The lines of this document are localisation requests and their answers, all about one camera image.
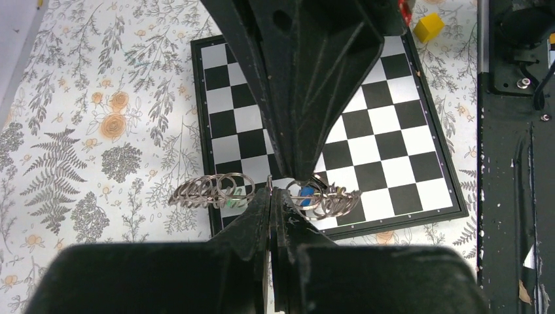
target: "metal coil spring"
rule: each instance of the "metal coil spring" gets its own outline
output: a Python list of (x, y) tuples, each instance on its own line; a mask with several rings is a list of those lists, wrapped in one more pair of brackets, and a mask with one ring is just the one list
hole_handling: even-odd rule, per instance
[[(223, 207), (243, 207), (246, 206), (255, 196), (254, 189), (246, 195), (241, 195), (242, 190), (238, 187), (235, 178), (242, 178), (245, 185), (255, 186), (254, 181), (243, 173), (227, 173), (217, 175), (205, 175), (191, 179), (179, 186), (171, 195), (168, 203), (170, 205), (181, 204), (189, 208), (198, 208), (208, 205), (220, 209)], [(272, 180), (269, 177), (267, 186), (272, 187)], [(356, 190), (347, 192), (343, 187), (335, 184), (327, 185), (322, 188), (315, 182), (291, 181), (286, 189), (289, 190), (293, 185), (303, 188), (309, 186), (315, 190), (311, 196), (293, 196), (294, 206), (305, 214), (307, 220), (322, 220), (329, 217), (339, 217), (348, 214), (360, 201), (361, 192)], [(302, 205), (308, 200), (309, 205)]]

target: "yellow block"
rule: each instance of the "yellow block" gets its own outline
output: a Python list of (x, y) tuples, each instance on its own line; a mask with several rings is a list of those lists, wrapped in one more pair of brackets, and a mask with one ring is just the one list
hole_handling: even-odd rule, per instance
[(439, 15), (437, 15), (437, 13), (432, 13), (421, 18), (416, 24), (413, 32), (416, 37), (425, 44), (439, 35), (444, 26), (445, 24), (443, 24)]

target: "black bracket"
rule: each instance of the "black bracket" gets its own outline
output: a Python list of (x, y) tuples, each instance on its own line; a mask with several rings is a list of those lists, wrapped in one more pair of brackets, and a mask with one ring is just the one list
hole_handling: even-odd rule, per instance
[[(549, 68), (548, 55), (545, 53), (545, 40), (539, 43), (518, 44), (511, 40), (521, 36), (513, 28), (531, 28), (529, 36), (540, 31), (530, 21), (542, 18), (544, 12), (537, 10), (513, 11), (513, 0), (490, 1), (490, 73), (493, 92), (509, 96), (532, 96), (537, 81), (541, 81)], [(531, 84), (523, 88), (520, 83), (524, 78), (531, 79)]]

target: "table surface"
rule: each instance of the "table surface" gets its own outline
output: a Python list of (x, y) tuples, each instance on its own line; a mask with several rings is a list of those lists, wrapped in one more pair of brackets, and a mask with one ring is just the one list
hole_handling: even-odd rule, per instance
[[(10, 113), (0, 117), (0, 312), (21, 312), (70, 245), (210, 235), (207, 211), (166, 203), (186, 178), (202, 175), (189, 42), (220, 34), (202, 4), (49, 5)], [(476, 0), (417, 1), (411, 28), (432, 12), (445, 27), (417, 41), (422, 74), (471, 214), (338, 243), (442, 245), (475, 269)]]

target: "orange flower print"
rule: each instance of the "orange flower print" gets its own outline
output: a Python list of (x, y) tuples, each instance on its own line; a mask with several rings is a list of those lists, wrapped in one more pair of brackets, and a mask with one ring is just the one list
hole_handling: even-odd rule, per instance
[(26, 154), (25, 156), (23, 156), (23, 159), (20, 160), (20, 162), (22, 162), (22, 163), (21, 163), (21, 166), (24, 166), (28, 161), (30, 161), (30, 160), (31, 160), (31, 157), (32, 157), (32, 156), (29, 155), (29, 154)]
[(119, 113), (129, 103), (129, 95), (126, 92), (117, 92), (110, 99), (110, 107), (115, 113)]
[(29, 249), (29, 253), (32, 253), (35, 250), (35, 247), (44, 248), (45, 245), (43, 243), (44, 241), (41, 237), (31, 234), (29, 237), (25, 238), (25, 243), (21, 244), (20, 247), (27, 247)]
[(111, 192), (112, 190), (108, 186), (105, 186), (102, 189), (102, 194), (104, 194), (104, 198), (106, 199), (106, 201), (108, 201), (108, 194), (110, 194)]
[(4, 279), (0, 279), (0, 283), (2, 283), (2, 287), (0, 290), (4, 290), (4, 293), (8, 292), (14, 285), (19, 285), (22, 281), (17, 280), (16, 275), (8, 275)]
[(380, 245), (395, 244), (395, 231), (386, 231), (376, 234), (376, 241)]
[(476, 158), (478, 156), (478, 152), (476, 151), (476, 146), (469, 147), (469, 151), (465, 154), (465, 158), (468, 156), (472, 158)]
[(52, 120), (52, 123), (54, 123), (54, 122), (58, 122), (58, 123), (62, 122), (62, 121), (63, 121), (62, 115), (63, 115), (63, 113), (58, 113), (58, 115)]
[(185, 34), (182, 31), (180, 31), (177, 34), (177, 38), (179, 39), (180, 42), (183, 42), (183, 39), (185, 38)]
[(187, 93), (187, 88), (183, 86), (183, 84), (179, 85), (179, 88), (177, 90), (179, 91), (180, 96)]
[(87, 139), (85, 142), (82, 142), (83, 148), (81, 150), (86, 150), (86, 152), (90, 152), (91, 149), (97, 147), (102, 143), (98, 143), (97, 139)]
[(54, 248), (58, 251), (61, 251), (63, 249), (63, 238), (59, 239), (58, 242), (56, 243), (56, 245), (54, 246)]
[(94, 107), (96, 107), (96, 105), (100, 104), (102, 102), (102, 93), (100, 92), (96, 92), (94, 94), (92, 94), (92, 102), (94, 103)]
[(102, 136), (112, 139), (112, 143), (117, 141), (125, 132), (126, 120), (125, 117), (119, 113), (108, 114), (102, 124), (100, 125), (100, 134)]
[(463, 114), (468, 114), (468, 110), (464, 106), (461, 106), (460, 103), (457, 107), (455, 107), (455, 109), (457, 109), (459, 116), (462, 116)]
[(150, 180), (151, 180), (152, 178), (154, 178), (157, 174), (158, 174), (158, 172), (157, 172), (156, 170), (152, 169), (152, 170), (149, 171), (149, 174), (146, 175), (145, 177), (148, 177), (148, 178), (149, 178), (149, 182), (150, 182)]
[(65, 86), (65, 79), (62, 77), (58, 80), (58, 87), (63, 87)]
[(139, 36), (140, 39), (142, 39), (143, 36), (146, 35), (146, 34), (147, 34), (147, 32), (142, 30), (142, 29), (139, 29), (138, 31), (135, 32), (135, 35)]
[(108, 87), (114, 87), (114, 86), (112, 85), (112, 80), (104, 79), (102, 80), (102, 82), (100, 82), (100, 85), (98, 87), (104, 87), (106, 89)]

